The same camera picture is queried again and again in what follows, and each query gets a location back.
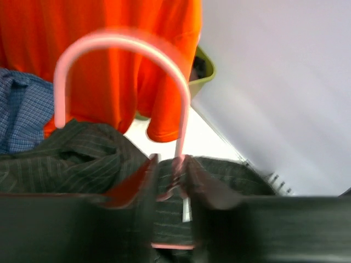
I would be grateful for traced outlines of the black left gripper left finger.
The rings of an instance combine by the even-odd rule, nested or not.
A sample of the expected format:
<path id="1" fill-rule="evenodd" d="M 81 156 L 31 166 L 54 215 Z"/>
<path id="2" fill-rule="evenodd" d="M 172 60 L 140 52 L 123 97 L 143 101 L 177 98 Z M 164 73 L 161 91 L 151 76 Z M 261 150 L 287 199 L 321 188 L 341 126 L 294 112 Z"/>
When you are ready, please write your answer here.
<path id="1" fill-rule="evenodd" d="M 150 262 L 157 165 L 103 194 L 1 194 L 1 262 Z"/>

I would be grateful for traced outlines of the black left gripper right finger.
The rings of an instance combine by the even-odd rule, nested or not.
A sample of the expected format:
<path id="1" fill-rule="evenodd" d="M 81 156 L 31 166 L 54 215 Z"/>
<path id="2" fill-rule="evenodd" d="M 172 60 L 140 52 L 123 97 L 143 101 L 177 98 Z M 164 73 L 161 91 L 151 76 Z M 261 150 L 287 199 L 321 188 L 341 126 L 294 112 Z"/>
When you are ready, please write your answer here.
<path id="1" fill-rule="evenodd" d="M 350 262 L 350 196 L 245 196 L 192 157 L 195 262 Z"/>

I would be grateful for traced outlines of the dark pinstriped shirt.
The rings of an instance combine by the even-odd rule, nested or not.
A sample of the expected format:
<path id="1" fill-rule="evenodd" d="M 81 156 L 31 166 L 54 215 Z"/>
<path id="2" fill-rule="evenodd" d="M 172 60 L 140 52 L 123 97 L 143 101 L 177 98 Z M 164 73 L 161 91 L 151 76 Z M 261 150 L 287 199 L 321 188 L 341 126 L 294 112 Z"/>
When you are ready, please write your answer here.
<path id="1" fill-rule="evenodd" d="M 191 226 L 181 220 L 186 162 L 160 161 L 150 262 L 190 262 Z M 34 149 L 1 155 L 1 194 L 103 194 L 150 157 L 107 124 L 70 121 Z"/>

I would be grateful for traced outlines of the blue small-check shirt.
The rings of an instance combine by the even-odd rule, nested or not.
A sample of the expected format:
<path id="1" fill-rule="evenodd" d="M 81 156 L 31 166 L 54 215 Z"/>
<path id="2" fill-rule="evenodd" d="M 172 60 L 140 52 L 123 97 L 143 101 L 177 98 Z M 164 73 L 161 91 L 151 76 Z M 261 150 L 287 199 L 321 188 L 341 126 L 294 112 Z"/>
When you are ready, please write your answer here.
<path id="1" fill-rule="evenodd" d="M 1 154 L 28 151 L 39 145 L 53 113 L 50 82 L 1 68 Z"/>

